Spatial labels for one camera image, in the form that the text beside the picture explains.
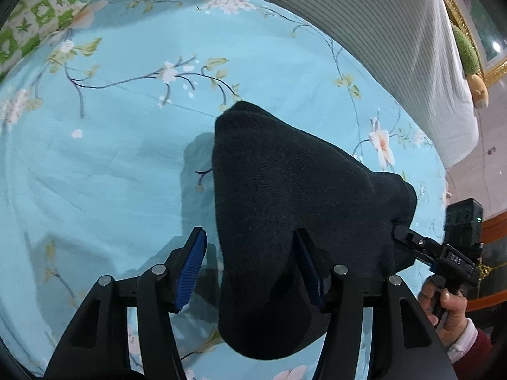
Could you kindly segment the person's right hand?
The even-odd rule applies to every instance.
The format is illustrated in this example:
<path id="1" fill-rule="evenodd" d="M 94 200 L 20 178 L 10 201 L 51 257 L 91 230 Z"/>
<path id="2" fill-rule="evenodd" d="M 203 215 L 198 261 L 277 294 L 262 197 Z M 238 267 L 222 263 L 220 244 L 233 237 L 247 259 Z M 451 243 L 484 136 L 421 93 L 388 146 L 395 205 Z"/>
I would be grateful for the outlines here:
<path id="1" fill-rule="evenodd" d="M 468 326 L 467 299 L 461 291 L 453 294 L 443 285 L 443 277 L 428 277 L 421 287 L 418 301 L 431 325 L 437 327 L 437 335 L 443 346 L 449 347 Z"/>

